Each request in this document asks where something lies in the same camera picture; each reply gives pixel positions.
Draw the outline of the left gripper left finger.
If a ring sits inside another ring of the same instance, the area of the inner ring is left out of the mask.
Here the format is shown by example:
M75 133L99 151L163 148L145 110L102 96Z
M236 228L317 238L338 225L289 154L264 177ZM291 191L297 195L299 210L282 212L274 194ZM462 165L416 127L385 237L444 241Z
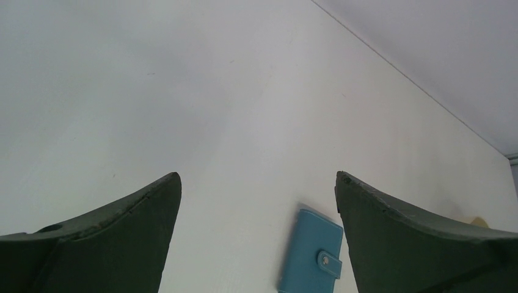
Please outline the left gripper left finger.
M1 237L2 292L158 292L181 202L172 172L34 233Z

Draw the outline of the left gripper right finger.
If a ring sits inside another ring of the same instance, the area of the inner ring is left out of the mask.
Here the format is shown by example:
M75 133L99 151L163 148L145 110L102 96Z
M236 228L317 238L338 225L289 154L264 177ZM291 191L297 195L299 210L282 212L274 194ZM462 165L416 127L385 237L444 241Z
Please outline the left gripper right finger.
M359 292L516 292L517 234L452 220L339 171L335 183Z

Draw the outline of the blue leather card holder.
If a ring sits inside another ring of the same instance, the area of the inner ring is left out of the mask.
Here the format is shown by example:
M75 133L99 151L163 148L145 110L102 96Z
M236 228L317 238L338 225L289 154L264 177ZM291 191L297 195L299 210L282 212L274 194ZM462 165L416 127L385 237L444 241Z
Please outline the blue leather card holder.
M343 228L300 209L285 257L279 292L333 292L341 277Z

